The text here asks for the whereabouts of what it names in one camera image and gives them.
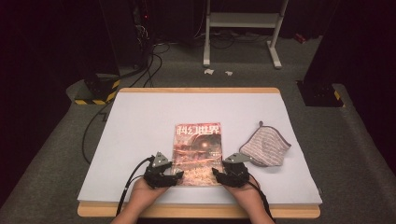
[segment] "magazine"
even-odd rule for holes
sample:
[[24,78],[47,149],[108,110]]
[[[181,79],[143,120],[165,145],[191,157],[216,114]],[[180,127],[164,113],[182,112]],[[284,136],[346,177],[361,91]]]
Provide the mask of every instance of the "magazine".
[[180,186],[219,185],[212,167],[222,168],[220,123],[178,124],[172,157],[172,174],[184,171]]

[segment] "black pole base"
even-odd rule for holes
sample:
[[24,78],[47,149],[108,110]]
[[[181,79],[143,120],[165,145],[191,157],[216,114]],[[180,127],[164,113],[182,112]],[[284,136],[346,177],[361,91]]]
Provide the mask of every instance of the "black pole base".
[[77,105],[106,105],[116,97],[119,79],[84,80],[75,97]]
[[297,81],[300,94],[306,106],[342,107],[344,106],[338,92],[331,84],[306,83]]

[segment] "person's right hand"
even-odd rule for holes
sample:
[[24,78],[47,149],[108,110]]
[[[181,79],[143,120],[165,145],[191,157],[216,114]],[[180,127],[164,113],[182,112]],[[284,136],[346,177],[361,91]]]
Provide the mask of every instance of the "person's right hand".
[[[260,188],[260,185],[252,176],[250,176],[249,182],[255,185],[257,188]],[[243,209],[245,209],[251,223],[274,223],[274,221],[268,216],[264,209],[260,193],[252,186],[246,184],[241,188],[232,188],[225,185],[223,185],[223,187],[226,188],[233,195],[238,204]]]

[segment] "folded cloth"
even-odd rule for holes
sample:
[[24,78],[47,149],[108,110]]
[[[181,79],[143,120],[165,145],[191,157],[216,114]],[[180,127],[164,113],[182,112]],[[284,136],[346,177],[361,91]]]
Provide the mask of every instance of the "folded cloth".
[[239,149],[239,152],[252,158],[252,163],[257,166],[279,166],[291,147],[280,132],[271,127],[263,126]]

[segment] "paper scrap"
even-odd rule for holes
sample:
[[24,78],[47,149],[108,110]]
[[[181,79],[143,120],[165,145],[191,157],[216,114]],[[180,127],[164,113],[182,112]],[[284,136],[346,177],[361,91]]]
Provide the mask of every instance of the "paper scrap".
[[212,70],[212,69],[206,69],[205,72],[204,72],[204,74],[213,75],[213,72],[214,72],[214,71],[215,71],[215,70]]

